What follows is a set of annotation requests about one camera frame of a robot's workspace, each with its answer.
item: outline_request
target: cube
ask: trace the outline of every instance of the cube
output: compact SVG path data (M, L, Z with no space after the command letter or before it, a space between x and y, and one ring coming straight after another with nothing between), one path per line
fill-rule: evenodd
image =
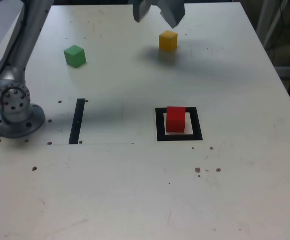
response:
M172 31L165 31L159 35L159 48L172 52L177 48L177 33Z
M64 50L66 62L74 68L80 67L86 62L85 51L83 48L72 45L70 48Z
M166 132L185 132L186 108L179 106L168 106L166 117Z

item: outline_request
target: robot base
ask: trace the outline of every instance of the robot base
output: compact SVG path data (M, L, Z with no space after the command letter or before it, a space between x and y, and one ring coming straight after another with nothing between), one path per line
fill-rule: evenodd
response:
M15 139L27 136L38 130L45 122L43 109L37 104L32 104L33 115L27 121L20 123L6 123L0 114L0 136Z

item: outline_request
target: cable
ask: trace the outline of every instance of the cable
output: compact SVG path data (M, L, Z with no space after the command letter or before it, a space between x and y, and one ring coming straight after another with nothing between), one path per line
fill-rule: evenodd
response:
M18 35L14 41L14 43L12 44L8 54L7 54L7 57L5 59L5 62L3 63L3 65L1 66L0 68L0 74L4 71L4 69L6 68L7 64L8 64L8 60L14 50L14 48L16 47L21 35L23 34L25 28L26 28L26 25L27 25L27 19L28 19L28 9L29 9L29 0L24 0L24 17L23 17L23 20L22 20L22 23L21 23L21 27L20 27L20 30L18 32Z

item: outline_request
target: green cube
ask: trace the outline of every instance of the green cube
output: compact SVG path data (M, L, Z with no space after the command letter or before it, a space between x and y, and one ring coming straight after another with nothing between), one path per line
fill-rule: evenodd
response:
M85 51L83 48L72 45L70 48L64 50L67 64L74 68L80 67L86 62Z

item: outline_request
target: table surface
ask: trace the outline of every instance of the table surface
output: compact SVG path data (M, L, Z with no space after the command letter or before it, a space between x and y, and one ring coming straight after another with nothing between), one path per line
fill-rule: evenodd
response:
M0 240L290 240L290 98L239 3L185 8L166 57L156 7L52 7L26 69L52 122L0 137ZM197 108L202 141L157 141L169 105Z

